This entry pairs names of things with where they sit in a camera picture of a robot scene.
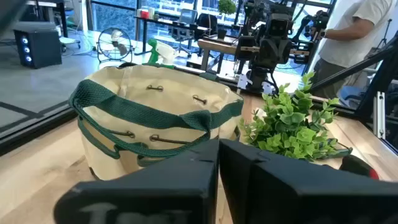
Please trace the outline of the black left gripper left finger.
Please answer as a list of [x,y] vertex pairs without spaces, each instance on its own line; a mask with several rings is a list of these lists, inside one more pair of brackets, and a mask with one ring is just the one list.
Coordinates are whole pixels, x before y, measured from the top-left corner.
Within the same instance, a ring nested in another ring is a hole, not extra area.
[[56,224],[215,224],[219,142],[113,180],[79,182],[56,202]]

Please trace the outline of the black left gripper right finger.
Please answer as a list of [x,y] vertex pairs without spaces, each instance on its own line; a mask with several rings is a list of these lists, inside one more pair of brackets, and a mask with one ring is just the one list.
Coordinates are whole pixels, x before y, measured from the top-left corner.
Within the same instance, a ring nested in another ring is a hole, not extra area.
[[234,224],[398,224],[398,183],[220,141]]

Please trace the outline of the red and black garden glove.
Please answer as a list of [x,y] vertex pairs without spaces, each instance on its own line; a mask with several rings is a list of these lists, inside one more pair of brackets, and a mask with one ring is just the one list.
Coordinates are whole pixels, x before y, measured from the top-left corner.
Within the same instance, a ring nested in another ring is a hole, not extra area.
[[345,156],[342,159],[342,163],[339,167],[339,170],[379,180],[379,175],[374,168],[372,168],[370,165],[368,165],[360,158],[353,155]]

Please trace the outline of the cream canvas bag green trim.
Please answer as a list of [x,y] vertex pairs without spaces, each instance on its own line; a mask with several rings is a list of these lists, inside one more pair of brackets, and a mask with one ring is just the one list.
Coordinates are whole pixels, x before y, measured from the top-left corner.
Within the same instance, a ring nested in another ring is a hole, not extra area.
[[92,73],[69,104],[91,173],[111,180],[210,139],[238,140],[244,101],[204,73],[132,65]]

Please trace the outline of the green and white spray bottle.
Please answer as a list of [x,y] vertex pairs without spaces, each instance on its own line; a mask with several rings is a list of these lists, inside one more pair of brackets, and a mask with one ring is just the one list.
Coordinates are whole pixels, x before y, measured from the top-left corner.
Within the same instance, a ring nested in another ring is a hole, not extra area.
[[156,39],[149,39],[147,43],[152,47],[150,58],[144,65],[153,67],[165,67],[174,69],[174,59],[177,57],[177,51]]

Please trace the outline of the wooden background table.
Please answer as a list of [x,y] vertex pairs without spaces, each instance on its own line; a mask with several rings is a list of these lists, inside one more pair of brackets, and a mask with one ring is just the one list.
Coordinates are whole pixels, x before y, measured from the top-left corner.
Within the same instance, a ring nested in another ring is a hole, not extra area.
[[201,70],[207,70],[208,67],[208,58],[210,56],[210,51],[214,50],[216,52],[220,52],[223,54],[235,54],[236,49],[240,49],[243,52],[260,52],[260,47],[237,47],[235,45],[221,44],[216,42],[215,40],[205,40],[199,39],[198,46],[203,49],[203,57],[201,61]]

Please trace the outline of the tall background potted plant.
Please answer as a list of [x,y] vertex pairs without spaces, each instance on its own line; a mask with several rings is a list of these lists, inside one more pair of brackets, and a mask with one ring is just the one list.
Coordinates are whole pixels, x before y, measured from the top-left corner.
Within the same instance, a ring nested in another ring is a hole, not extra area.
[[[219,0],[218,12],[224,15],[230,15],[236,12],[236,4],[232,0]],[[218,29],[218,39],[223,40],[226,36],[226,30]]]

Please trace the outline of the green plant in white pot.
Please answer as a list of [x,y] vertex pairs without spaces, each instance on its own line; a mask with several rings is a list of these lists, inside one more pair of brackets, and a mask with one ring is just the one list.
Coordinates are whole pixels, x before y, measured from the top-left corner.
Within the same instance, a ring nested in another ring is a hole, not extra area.
[[292,95],[285,90],[288,83],[281,85],[276,95],[263,95],[264,105],[252,112],[252,121],[242,119],[239,123],[245,142],[263,151],[307,161],[337,155],[338,140],[328,137],[325,125],[333,122],[338,99],[327,99],[320,110],[312,110],[309,90],[314,76],[314,72],[306,73],[303,87]]

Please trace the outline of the black office chair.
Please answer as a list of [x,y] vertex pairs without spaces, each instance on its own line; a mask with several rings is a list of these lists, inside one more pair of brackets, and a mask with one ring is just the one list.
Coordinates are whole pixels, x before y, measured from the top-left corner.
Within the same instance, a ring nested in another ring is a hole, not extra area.
[[206,35],[215,35],[218,33],[218,19],[216,16],[211,14],[201,13],[196,21],[198,27],[205,27],[207,30],[196,30],[195,40]]

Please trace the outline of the person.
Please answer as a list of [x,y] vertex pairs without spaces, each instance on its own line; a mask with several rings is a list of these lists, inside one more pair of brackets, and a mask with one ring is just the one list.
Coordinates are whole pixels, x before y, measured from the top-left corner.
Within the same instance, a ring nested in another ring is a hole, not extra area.
[[378,32],[392,16],[398,0],[359,0],[345,10],[332,29],[320,38],[325,43],[314,66],[314,85],[363,61]]

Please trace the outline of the small grey monitor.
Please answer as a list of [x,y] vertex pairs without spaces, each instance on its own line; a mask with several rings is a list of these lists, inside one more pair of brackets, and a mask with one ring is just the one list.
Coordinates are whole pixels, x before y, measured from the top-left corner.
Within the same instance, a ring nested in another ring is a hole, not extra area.
[[182,9],[180,12],[179,22],[186,24],[194,24],[197,19],[198,13],[191,9]]

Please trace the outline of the black background desk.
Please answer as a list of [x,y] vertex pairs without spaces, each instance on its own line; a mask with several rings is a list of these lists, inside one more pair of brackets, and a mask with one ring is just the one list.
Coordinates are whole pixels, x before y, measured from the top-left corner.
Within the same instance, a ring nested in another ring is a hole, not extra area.
[[135,16],[136,19],[143,21],[143,35],[142,35],[142,52],[141,53],[135,53],[135,55],[142,55],[149,53],[149,50],[146,50],[147,47],[147,23],[152,22],[155,24],[162,24],[166,26],[171,26],[171,27],[176,27],[176,28],[181,28],[181,29],[188,29],[188,30],[201,30],[203,32],[208,31],[209,28],[198,26],[196,24],[186,24],[186,23],[181,23],[181,22],[176,22],[176,21],[170,21],[167,19],[146,19],[143,17]]

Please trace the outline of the black computer tower blue lights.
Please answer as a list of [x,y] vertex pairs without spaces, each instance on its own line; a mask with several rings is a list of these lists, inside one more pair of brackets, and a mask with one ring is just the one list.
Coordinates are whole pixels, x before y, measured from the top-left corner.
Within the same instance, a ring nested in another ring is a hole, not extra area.
[[39,69],[62,64],[62,50],[55,30],[14,30],[21,65]]

